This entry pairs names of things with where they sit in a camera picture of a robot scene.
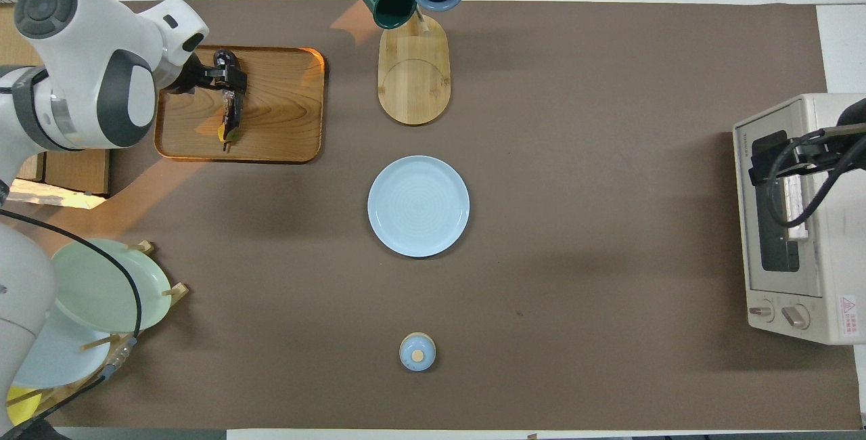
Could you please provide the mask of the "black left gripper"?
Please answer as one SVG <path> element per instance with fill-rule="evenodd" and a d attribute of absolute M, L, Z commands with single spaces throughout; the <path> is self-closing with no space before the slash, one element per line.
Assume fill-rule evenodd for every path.
<path fill-rule="evenodd" d="M 192 94 L 195 89 L 218 89 L 216 82 L 227 82 L 229 91 L 245 95 L 248 88 L 247 73 L 234 66 L 205 66 L 193 53 L 183 64 L 179 76 L 165 87 L 167 94 Z"/>

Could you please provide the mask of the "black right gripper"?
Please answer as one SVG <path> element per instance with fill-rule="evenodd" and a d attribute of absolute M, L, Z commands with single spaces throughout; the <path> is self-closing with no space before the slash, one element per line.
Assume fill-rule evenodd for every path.
<path fill-rule="evenodd" d="M 816 129 L 801 137 L 793 137 L 791 156 L 788 158 L 789 173 L 807 173 L 812 171 L 828 171 L 846 151 L 848 135 L 837 127 Z M 769 148 L 754 150 L 750 157 L 751 168 L 748 175 L 752 186 L 766 183 L 776 160 L 783 154 L 785 148 Z"/>

